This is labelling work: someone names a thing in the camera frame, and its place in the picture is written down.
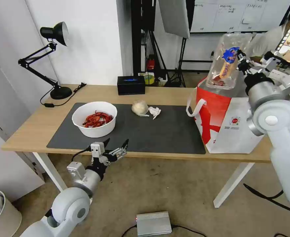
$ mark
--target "white shirt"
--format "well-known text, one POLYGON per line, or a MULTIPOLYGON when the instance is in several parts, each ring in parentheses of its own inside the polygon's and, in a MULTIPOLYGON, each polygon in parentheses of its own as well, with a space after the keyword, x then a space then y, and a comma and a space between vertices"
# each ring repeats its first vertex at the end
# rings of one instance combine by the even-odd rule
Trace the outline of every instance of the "white shirt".
POLYGON ((263 56, 270 50, 276 50, 283 38, 285 25, 278 26, 264 34, 256 34, 248 46, 249 57, 263 56))

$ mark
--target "bag handle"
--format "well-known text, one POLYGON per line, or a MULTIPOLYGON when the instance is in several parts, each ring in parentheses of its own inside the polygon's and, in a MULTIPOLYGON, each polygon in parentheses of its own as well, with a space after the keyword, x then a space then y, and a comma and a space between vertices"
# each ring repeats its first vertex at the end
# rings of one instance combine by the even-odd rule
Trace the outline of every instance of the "bag handle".
POLYGON ((197 103, 197 105, 195 106, 195 109, 192 112, 192 114, 189 112, 189 107, 190 107, 190 104, 191 104, 191 100, 192 100, 193 95, 197 94, 197 88, 198 87, 194 88, 194 90, 191 92, 191 95, 189 96, 188 101, 187 101, 187 108, 185 110, 186 110, 187 115, 189 117, 195 117, 200 112, 202 106, 206 105, 206 101, 204 99, 200 99, 199 102, 197 103))

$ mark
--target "shopping bag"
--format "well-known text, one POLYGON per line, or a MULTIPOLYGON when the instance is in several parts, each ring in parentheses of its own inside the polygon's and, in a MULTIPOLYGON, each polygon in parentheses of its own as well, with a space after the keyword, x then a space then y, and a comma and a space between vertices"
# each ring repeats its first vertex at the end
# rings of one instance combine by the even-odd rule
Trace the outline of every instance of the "shopping bag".
POLYGON ((263 136, 257 137, 247 124, 247 97, 230 98, 196 87, 187 101, 186 112, 194 117, 209 153, 250 153, 263 136), (189 107, 195 99, 192 113, 189 107))

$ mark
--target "person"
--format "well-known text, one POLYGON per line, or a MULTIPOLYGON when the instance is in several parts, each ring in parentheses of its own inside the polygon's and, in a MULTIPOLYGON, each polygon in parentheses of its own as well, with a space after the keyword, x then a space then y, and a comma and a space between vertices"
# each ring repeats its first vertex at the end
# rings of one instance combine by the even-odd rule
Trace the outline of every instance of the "person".
POLYGON ((289 29, 290 14, 288 16, 288 21, 285 24, 269 30, 262 35, 256 35, 253 38, 248 49, 248 55, 250 58, 253 61, 259 63, 260 59, 266 54, 266 52, 270 50, 276 50, 282 38, 289 29))

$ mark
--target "white table leg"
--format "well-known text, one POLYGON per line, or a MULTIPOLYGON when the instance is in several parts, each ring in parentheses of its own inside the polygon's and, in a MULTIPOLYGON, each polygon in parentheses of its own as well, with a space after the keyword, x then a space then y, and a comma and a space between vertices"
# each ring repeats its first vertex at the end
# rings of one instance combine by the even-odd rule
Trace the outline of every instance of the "white table leg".
POLYGON ((56 185, 56 187, 59 189, 59 191, 63 191, 64 189, 67 189, 67 186, 60 176, 60 174, 57 172, 55 166, 51 162, 50 158, 47 156, 46 153, 37 153, 33 152, 34 156, 37 158, 39 163, 42 165, 44 170, 47 172, 53 183, 56 185))
POLYGON ((232 174, 230 179, 224 185, 222 190, 219 192, 217 197, 214 199, 213 204, 215 208, 219 208, 225 199, 230 195, 230 193, 234 190, 237 184, 244 178, 244 176, 248 173, 254 163, 240 163, 236 168, 235 172, 232 174))

